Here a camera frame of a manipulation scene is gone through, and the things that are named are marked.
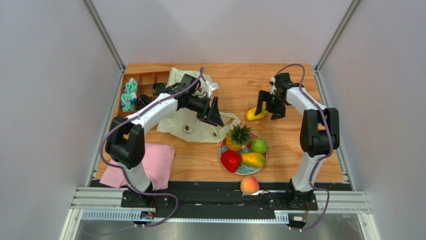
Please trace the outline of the fake yellow lemon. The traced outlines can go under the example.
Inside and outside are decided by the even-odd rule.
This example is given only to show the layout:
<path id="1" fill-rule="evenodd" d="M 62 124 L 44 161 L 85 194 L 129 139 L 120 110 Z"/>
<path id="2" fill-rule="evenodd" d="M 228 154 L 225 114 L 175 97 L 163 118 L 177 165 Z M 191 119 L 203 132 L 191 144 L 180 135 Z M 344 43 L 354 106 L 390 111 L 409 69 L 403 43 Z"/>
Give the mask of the fake yellow lemon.
<path id="1" fill-rule="evenodd" d="M 247 111 L 245 114 L 245 119 L 249 122 L 260 120 L 268 115 L 268 111 L 266 110 L 266 106 L 262 106 L 261 111 L 256 114 L 257 108 L 253 107 Z"/>

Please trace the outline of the fake pineapple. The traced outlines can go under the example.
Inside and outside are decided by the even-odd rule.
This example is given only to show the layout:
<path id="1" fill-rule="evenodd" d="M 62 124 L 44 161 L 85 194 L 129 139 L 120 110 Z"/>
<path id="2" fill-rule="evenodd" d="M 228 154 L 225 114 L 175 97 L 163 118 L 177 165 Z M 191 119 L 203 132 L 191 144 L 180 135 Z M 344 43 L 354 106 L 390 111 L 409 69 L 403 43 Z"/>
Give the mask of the fake pineapple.
<path id="1" fill-rule="evenodd" d="M 234 152 L 241 151 L 251 140 L 252 127 L 246 124 L 240 126 L 234 125 L 233 128 L 226 134 L 225 145 Z"/>

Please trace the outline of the avocado print plastic bag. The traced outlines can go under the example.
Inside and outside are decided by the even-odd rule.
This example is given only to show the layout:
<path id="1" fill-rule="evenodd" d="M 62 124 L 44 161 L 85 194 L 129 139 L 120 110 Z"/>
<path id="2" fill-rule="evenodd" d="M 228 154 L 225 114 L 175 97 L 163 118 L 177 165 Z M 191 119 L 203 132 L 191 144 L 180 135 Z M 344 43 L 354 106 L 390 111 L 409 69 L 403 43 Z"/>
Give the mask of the avocado print plastic bag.
<path id="1" fill-rule="evenodd" d="M 172 67 L 166 87 L 180 83 L 185 74 L 197 78 L 200 75 L 196 70 L 180 70 Z M 203 78 L 199 81 L 199 90 L 195 93 L 201 97 L 213 96 L 213 91 L 210 90 L 211 84 L 217 84 L 207 74 L 203 74 Z M 224 126 L 213 126 L 197 119 L 196 112 L 187 108 L 181 108 L 164 119 L 157 125 L 157 131 L 161 133 L 169 133 L 186 142 L 192 143 L 221 143 L 225 139 L 226 134 L 239 125 L 241 120 L 233 113 L 220 111 L 220 117 L 224 122 Z"/>

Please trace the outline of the green custard apple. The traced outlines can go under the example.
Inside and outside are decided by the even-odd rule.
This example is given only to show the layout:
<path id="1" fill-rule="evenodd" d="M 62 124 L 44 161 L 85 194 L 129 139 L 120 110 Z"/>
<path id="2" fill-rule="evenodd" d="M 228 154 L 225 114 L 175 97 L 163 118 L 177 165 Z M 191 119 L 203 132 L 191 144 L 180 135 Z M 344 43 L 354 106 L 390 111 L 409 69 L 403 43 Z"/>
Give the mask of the green custard apple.
<path id="1" fill-rule="evenodd" d="M 250 148 L 253 152 L 256 153 L 260 153 L 260 154 L 265 154 L 268 150 L 268 144 L 267 142 L 261 138 L 261 137 L 256 137 L 250 145 Z"/>

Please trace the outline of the fake red apple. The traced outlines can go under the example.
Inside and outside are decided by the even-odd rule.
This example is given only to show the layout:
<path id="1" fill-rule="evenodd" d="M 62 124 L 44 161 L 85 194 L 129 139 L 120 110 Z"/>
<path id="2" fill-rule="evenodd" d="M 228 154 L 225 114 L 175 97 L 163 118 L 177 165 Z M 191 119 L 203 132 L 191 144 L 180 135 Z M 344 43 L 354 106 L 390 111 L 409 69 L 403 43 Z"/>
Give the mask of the fake red apple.
<path id="1" fill-rule="evenodd" d="M 224 151 L 220 156 L 220 162 L 231 173 L 235 173 L 242 163 L 242 156 L 232 150 Z"/>

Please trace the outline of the fake papaya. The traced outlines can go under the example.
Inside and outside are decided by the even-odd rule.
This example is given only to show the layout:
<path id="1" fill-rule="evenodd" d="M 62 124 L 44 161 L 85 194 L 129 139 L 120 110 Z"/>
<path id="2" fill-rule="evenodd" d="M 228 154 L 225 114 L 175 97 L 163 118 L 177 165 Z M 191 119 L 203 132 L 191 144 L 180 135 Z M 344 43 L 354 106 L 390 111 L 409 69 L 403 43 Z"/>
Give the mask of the fake papaya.
<path id="1" fill-rule="evenodd" d="M 241 154 L 242 163 L 252 168 L 262 168 L 266 163 L 266 158 L 258 152 L 248 152 Z"/>

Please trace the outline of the fake peach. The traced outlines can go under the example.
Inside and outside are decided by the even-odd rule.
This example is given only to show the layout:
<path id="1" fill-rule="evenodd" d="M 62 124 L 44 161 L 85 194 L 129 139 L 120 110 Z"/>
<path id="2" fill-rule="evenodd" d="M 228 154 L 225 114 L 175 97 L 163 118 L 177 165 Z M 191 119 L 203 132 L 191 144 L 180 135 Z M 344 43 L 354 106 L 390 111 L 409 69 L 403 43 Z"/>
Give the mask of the fake peach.
<path id="1" fill-rule="evenodd" d="M 254 194 L 260 190 L 260 185 L 254 175 L 246 175 L 240 182 L 240 190 L 243 194 Z"/>

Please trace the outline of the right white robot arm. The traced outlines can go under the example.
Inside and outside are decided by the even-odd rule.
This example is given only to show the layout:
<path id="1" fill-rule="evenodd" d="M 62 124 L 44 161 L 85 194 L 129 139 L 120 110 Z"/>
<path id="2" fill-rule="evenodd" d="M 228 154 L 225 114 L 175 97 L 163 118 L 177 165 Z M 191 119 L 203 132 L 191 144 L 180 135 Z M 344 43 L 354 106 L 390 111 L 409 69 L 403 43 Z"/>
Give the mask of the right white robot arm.
<path id="1" fill-rule="evenodd" d="M 291 179 L 295 192 L 314 190 L 314 182 L 324 161 L 340 145 L 339 111 L 326 107 L 310 96 L 301 82 L 291 81 L 289 73 L 271 78 L 270 91 L 259 91 L 255 115 L 262 111 L 272 114 L 271 119 L 286 115 L 286 107 L 293 106 L 302 116 L 299 135 L 302 159 Z"/>

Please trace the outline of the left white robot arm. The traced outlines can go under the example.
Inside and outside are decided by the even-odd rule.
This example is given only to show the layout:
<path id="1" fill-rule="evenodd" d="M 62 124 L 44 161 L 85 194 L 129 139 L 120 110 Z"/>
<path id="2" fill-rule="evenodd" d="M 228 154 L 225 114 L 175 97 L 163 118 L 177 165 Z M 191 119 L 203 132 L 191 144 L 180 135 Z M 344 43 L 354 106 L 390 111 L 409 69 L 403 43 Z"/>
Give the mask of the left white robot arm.
<path id="1" fill-rule="evenodd" d="M 215 127 L 223 127 L 224 122 L 218 108 L 218 98 L 197 95 L 203 74 L 193 77 L 185 74 L 182 80 L 166 87 L 159 96 L 128 117 L 115 117 L 110 130 L 102 140 L 99 152 L 106 152 L 116 168 L 123 175 L 134 192 L 147 195 L 152 187 L 142 164 L 145 155 L 145 136 L 161 120 L 184 108 L 196 113 L 196 118 Z"/>

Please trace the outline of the dark rolled sock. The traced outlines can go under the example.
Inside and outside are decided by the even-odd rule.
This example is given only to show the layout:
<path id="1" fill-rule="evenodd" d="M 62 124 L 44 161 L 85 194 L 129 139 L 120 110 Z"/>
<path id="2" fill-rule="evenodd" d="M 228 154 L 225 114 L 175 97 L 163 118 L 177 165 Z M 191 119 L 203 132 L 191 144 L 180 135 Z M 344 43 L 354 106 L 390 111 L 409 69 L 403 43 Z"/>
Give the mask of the dark rolled sock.
<path id="1" fill-rule="evenodd" d="M 164 82 L 155 82 L 152 85 L 152 92 L 154 96 L 159 96 L 163 90 L 166 88 L 166 84 Z"/>

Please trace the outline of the pink folded cloth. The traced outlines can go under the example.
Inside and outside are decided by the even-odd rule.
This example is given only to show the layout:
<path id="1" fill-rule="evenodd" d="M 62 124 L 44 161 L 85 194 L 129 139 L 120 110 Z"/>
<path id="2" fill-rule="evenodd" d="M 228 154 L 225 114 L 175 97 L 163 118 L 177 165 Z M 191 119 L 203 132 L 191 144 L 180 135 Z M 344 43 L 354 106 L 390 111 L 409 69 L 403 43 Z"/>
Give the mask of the pink folded cloth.
<path id="1" fill-rule="evenodd" d="M 169 187 L 174 156 L 175 148 L 171 145 L 145 144 L 145 155 L 141 163 L 154 190 L 165 190 Z M 129 185 L 123 172 L 111 166 L 106 168 L 99 182 L 117 189 Z"/>

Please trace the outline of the black rolled sock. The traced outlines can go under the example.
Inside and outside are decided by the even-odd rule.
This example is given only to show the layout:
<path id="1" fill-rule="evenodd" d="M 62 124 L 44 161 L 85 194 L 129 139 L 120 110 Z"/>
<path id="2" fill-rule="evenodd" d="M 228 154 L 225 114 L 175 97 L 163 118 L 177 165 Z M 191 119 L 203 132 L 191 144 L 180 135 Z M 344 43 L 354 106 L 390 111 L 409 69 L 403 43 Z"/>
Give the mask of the black rolled sock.
<path id="1" fill-rule="evenodd" d="M 152 102 L 151 98 L 145 94 L 140 94 L 135 103 L 135 109 L 141 110 Z"/>

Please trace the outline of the wooden divider tray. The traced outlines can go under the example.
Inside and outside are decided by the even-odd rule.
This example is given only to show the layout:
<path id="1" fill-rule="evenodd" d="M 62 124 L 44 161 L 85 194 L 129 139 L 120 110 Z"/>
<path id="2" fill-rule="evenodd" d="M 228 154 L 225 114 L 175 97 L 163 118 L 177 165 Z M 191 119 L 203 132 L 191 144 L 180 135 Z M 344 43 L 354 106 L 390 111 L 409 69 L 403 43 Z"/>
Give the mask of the wooden divider tray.
<path id="1" fill-rule="evenodd" d="M 121 95 L 125 93 L 125 84 L 130 80 L 130 78 L 134 78 L 135 80 L 138 81 L 138 88 L 136 93 L 137 99 L 140 94 L 145 94 L 149 96 L 153 102 L 153 100 L 155 100 L 158 97 L 158 95 L 153 95 L 153 89 L 152 89 L 153 84 L 156 82 L 163 82 L 167 84 L 169 75 L 170 75 L 170 71 L 155 71 L 155 72 L 124 74 L 122 79 L 120 94 L 118 98 L 117 115 L 121 117 L 127 117 L 138 111 L 135 109 L 134 111 L 122 112 L 122 108 L 121 108 Z"/>

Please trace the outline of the teal rolled sock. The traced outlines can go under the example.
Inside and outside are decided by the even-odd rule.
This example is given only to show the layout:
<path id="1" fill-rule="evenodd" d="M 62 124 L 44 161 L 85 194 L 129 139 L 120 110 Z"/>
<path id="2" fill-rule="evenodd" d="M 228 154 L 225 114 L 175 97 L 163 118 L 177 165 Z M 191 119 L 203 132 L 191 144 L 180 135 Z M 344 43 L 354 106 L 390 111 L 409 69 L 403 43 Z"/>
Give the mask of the teal rolled sock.
<path id="1" fill-rule="evenodd" d="M 128 82 L 125 83 L 125 94 L 136 94 L 138 91 L 138 81 L 134 79 L 133 77 L 130 78 Z"/>
<path id="2" fill-rule="evenodd" d="M 122 112 L 132 112 L 135 110 L 137 95 L 135 92 L 123 93 L 120 97 L 120 106 Z"/>

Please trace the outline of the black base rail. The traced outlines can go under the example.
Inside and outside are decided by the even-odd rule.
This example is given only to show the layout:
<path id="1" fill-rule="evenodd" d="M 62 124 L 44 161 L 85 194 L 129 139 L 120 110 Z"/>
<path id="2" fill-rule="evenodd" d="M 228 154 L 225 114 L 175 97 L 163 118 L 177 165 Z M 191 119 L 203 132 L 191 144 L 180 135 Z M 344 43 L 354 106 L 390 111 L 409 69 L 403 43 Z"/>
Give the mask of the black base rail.
<path id="1" fill-rule="evenodd" d="M 144 196 L 128 187 L 118 190 L 119 206 L 150 209 L 154 216 L 181 219 L 269 220 L 275 211 L 318 210 L 315 194 L 297 193 L 288 182 L 261 182 L 260 190 L 246 194 L 236 181 L 172 181 L 159 196 Z"/>

